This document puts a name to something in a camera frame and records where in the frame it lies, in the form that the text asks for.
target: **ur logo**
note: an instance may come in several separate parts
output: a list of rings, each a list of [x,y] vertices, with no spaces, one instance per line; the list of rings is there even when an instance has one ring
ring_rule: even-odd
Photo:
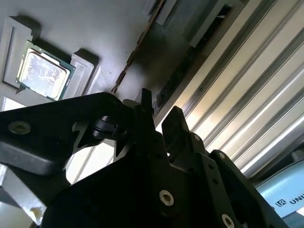
[[[275,203],[276,205],[278,205],[279,207],[284,206],[286,204],[286,201],[283,199],[280,199],[278,202]]]

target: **corrugated metal panel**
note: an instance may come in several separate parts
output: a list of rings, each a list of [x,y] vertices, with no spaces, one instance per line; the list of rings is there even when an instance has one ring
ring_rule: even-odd
[[[247,176],[303,141],[303,15],[302,0],[251,0],[175,103]]]

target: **black plastic part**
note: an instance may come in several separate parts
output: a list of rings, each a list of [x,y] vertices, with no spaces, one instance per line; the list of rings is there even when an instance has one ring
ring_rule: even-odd
[[[102,116],[124,129],[133,125],[133,114],[116,97],[100,93],[0,113],[0,163],[38,175],[62,171],[73,153],[103,139],[92,134],[92,121]],[[23,121],[28,134],[12,133],[8,125]]]
[[[218,165],[238,220],[246,223],[249,228],[288,228],[230,158],[225,155],[222,159],[219,153],[224,154],[222,151],[212,151],[210,158]]]
[[[0,163],[47,205],[42,228],[226,228],[227,216],[235,228],[287,228],[228,157],[206,152],[180,108],[164,120],[162,137],[149,100],[143,90],[131,108],[101,93],[0,113]],[[11,132],[14,121],[30,132]],[[114,163],[67,188],[62,170],[72,153],[121,136],[117,129],[125,131]]]
[[[22,91],[25,90],[25,89],[26,89],[26,87],[25,87],[24,85],[20,84],[19,88],[18,88],[17,91],[16,91],[16,94],[22,92]]]

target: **black metal bracket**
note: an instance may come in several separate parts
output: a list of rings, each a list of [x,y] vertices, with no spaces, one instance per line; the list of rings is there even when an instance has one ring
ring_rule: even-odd
[[[180,108],[163,121],[163,135],[152,112],[143,89],[133,102],[100,93],[0,113],[0,163],[37,194],[30,176],[58,184],[52,199],[39,197],[42,228],[287,227],[223,152],[206,151]],[[115,140],[113,164],[68,188],[50,181],[73,153],[104,139]]]

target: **screw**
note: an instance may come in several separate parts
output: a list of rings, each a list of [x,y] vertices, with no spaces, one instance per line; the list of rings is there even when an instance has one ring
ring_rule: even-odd
[[[174,204],[174,198],[167,190],[161,190],[159,197],[161,202],[168,207],[171,207]]]
[[[197,141],[200,141],[200,138],[195,134],[194,135],[194,138],[197,140]]]
[[[9,124],[9,130],[14,134],[27,134],[30,132],[30,125],[23,121],[14,121]]]
[[[223,153],[218,153],[221,159],[225,159],[225,155]]]
[[[228,215],[222,214],[222,220],[227,228],[234,228],[234,223]]]

